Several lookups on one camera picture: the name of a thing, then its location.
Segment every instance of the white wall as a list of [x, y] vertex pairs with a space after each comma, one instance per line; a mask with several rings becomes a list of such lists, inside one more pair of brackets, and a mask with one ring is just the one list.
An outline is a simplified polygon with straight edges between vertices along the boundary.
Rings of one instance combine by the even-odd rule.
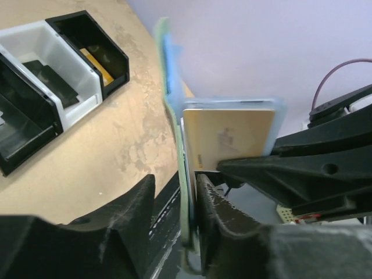
[[[281, 135], [299, 129], [325, 74], [372, 58], [370, 0], [127, 0], [152, 32], [171, 18], [184, 47], [183, 78], [197, 96], [279, 95], [290, 107]], [[372, 64], [349, 65], [318, 104], [372, 84]]]

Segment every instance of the beige tabletop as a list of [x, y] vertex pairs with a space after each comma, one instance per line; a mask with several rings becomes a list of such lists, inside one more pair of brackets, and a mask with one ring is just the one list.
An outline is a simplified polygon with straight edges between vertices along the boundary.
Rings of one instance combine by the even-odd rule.
[[0, 0], [0, 29], [86, 9], [129, 56], [131, 80], [7, 178], [0, 214], [68, 223], [127, 192], [144, 175], [156, 193], [177, 171], [155, 43], [124, 0]]

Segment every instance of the red wire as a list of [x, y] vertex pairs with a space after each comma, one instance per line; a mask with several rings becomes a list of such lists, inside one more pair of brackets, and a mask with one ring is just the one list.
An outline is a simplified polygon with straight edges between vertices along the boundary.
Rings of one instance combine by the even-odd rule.
[[319, 96], [319, 92], [321, 90], [321, 88], [323, 87], [324, 83], [326, 83], [326, 81], [328, 80], [328, 78], [335, 72], [337, 71], [339, 68], [342, 68], [346, 65], [349, 65], [349, 64], [352, 64], [352, 63], [359, 63], [359, 62], [369, 62], [369, 63], [372, 63], [372, 59], [369, 59], [369, 58], [358, 58], [358, 59], [352, 59], [352, 60], [349, 60], [349, 61], [346, 61], [346, 62], [343, 62], [341, 63], [340, 65], [334, 67], [321, 81], [321, 83], [319, 84], [318, 88], [316, 89], [316, 92], [315, 92], [315, 95], [314, 95], [314, 99], [313, 99], [313, 103], [312, 103], [312, 110], [315, 108], [315, 104], [316, 104], [316, 101], [318, 100], [318, 96]]

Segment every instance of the wooden table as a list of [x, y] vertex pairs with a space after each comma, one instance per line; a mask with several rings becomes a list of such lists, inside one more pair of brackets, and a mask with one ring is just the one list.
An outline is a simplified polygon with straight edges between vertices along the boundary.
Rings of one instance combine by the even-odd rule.
[[127, 192], [144, 175], [156, 193], [177, 171], [155, 43], [124, 0], [0, 0], [0, 29], [86, 9], [130, 58], [131, 80], [99, 108], [0, 177], [0, 214], [68, 223]]

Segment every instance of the yellow block in bin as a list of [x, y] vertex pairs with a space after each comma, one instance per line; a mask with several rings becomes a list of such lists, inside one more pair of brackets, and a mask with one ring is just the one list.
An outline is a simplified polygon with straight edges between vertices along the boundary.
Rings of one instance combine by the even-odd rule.
[[87, 51], [85, 48], [82, 48], [80, 51], [102, 73], [104, 86], [107, 86], [114, 81], [109, 72], [106, 71], [106, 69], [101, 64], [99, 64], [99, 62], [93, 57], [93, 55], [91, 55], [89, 51]]

